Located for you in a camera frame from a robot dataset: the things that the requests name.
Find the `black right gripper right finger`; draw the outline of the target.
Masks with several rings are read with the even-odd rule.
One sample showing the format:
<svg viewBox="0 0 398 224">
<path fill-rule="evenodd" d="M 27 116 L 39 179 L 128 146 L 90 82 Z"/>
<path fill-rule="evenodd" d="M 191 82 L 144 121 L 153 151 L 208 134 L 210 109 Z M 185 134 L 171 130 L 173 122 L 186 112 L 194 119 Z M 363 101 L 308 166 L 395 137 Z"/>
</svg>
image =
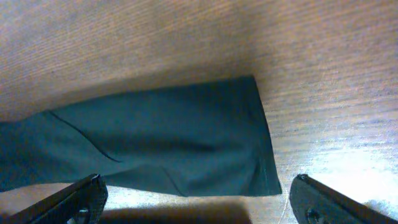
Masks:
<svg viewBox="0 0 398 224">
<path fill-rule="evenodd" d="M 289 200 L 299 224 L 397 224 L 307 174 L 293 179 Z"/>
</svg>

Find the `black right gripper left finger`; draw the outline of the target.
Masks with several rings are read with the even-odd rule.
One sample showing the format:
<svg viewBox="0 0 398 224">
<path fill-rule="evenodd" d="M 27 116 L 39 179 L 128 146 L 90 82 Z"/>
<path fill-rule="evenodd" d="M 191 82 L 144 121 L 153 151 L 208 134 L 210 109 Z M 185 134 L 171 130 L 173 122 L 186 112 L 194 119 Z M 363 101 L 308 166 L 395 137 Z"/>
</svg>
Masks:
<svg viewBox="0 0 398 224">
<path fill-rule="evenodd" d="M 108 198 L 104 180 L 91 174 L 11 215 L 2 224 L 96 224 Z"/>
</svg>

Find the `black leggings red waistband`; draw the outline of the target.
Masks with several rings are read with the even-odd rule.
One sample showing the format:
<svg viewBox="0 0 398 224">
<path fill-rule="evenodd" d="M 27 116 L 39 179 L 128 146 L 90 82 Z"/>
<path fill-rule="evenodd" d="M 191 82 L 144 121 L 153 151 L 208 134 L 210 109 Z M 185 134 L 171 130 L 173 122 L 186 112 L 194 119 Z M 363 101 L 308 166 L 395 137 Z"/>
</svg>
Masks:
<svg viewBox="0 0 398 224">
<path fill-rule="evenodd" d="M 253 77 L 121 93 L 1 124 L 1 190 L 75 182 L 179 196 L 278 195 Z"/>
</svg>

